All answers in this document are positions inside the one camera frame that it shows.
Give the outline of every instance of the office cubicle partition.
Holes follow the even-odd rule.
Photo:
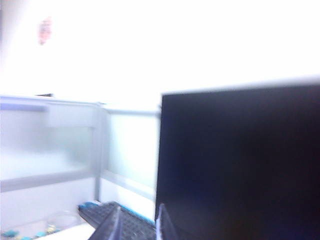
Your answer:
[[[50,97],[1,96],[1,227],[75,212],[100,181],[101,108]]]
[[[130,201],[153,218],[157,109],[50,97],[1,96],[0,103],[2,227],[89,200]]]

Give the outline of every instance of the desk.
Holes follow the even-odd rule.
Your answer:
[[[63,231],[59,231],[44,237],[40,240],[88,240],[95,229],[88,223],[83,223]]]

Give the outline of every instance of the keyboard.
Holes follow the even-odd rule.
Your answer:
[[[156,227],[153,221],[113,201],[101,205],[80,205],[79,215],[95,229],[110,214],[120,206],[122,211],[121,240],[155,240]]]

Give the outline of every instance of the computer monitor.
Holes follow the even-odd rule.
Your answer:
[[[320,85],[164,95],[161,203],[200,240],[319,240]]]

